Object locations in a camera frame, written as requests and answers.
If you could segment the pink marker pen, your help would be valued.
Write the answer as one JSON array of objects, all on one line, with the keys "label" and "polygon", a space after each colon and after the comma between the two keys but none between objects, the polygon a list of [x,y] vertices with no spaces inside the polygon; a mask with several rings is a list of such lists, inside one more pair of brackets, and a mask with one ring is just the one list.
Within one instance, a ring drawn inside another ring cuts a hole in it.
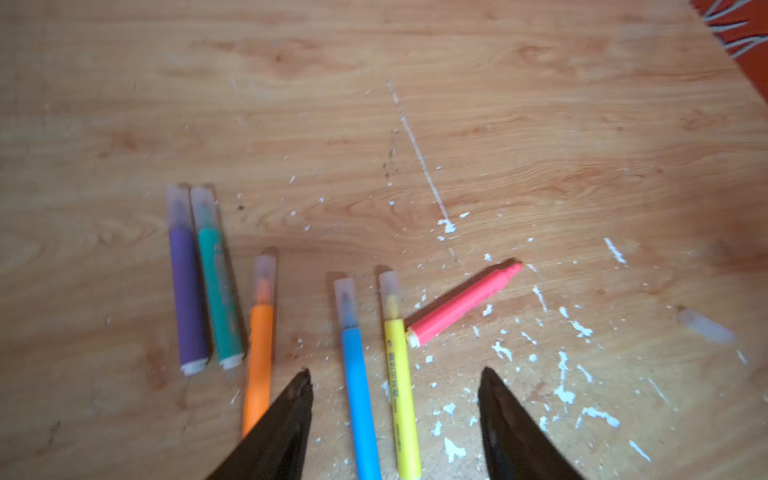
[{"label": "pink marker pen", "polygon": [[522,269],[522,263],[513,261],[506,266],[494,267],[477,279],[470,280],[465,287],[449,295],[406,329],[408,345],[413,349],[425,345],[469,311],[505,289]]}]

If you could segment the blue marker pen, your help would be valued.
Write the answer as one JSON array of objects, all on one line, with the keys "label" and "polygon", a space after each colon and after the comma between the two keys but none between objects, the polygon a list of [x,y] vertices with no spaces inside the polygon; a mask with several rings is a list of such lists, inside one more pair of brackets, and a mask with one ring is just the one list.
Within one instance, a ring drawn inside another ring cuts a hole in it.
[{"label": "blue marker pen", "polygon": [[340,325],[357,475],[359,479],[381,479],[354,281],[351,278],[335,280],[334,293]]}]

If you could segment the yellow marker pen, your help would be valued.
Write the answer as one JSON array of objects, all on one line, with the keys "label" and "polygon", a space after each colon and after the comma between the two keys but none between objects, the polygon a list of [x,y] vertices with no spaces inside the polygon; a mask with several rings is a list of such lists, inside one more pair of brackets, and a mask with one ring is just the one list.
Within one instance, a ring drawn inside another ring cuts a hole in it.
[{"label": "yellow marker pen", "polygon": [[422,465],[408,342],[400,312],[397,274],[394,271],[381,273],[379,286],[398,474],[400,479],[421,479]]}]

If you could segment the green marker pen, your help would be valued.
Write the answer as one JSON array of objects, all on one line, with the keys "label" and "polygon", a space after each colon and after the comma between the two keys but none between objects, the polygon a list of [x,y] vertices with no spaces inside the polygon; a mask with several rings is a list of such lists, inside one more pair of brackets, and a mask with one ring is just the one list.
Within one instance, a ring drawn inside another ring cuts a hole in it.
[{"label": "green marker pen", "polygon": [[214,346],[219,365],[230,370],[242,364],[245,352],[216,198],[211,188],[193,186],[190,200]]}]

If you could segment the orange marker pen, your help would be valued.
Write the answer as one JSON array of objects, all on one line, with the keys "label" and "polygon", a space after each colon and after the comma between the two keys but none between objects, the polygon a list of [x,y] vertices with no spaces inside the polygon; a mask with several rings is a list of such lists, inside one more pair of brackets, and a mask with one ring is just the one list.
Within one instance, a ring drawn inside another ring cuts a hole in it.
[{"label": "orange marker pen", "polygon": [[270,406],[276,265],[276,258],[271,255],[260,255],[254,259],[243,437],[249,434]]}]

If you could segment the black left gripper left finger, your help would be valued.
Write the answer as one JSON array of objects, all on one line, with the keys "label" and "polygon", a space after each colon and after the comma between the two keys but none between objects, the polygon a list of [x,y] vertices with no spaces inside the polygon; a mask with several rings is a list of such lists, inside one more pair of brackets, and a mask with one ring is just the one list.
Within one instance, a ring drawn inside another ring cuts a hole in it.
[{"label": "black left gripper left finger", "polygon": [[313,400],[311,374],[303,369],[208,479],[301,478]]}]

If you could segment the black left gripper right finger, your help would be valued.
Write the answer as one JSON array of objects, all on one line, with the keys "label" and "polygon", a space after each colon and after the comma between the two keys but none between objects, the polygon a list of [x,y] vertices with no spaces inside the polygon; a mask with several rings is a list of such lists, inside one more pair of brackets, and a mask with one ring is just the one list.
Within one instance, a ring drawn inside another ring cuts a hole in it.
[{"label": "black left gripper right finger", "polygon": [[489,478],[583,479],[490,367],[481,374],[478,405]]}]

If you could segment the purple marker pen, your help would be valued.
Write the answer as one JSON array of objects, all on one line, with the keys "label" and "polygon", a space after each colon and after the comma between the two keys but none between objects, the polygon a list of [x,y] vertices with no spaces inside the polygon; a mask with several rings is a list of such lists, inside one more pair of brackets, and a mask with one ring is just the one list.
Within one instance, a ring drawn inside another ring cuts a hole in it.
[{"label": "purple marker pen", "polygon": [[210,358],[189,186],[167,187],[166,211],[180,370],[189,377],[201,372]]}]

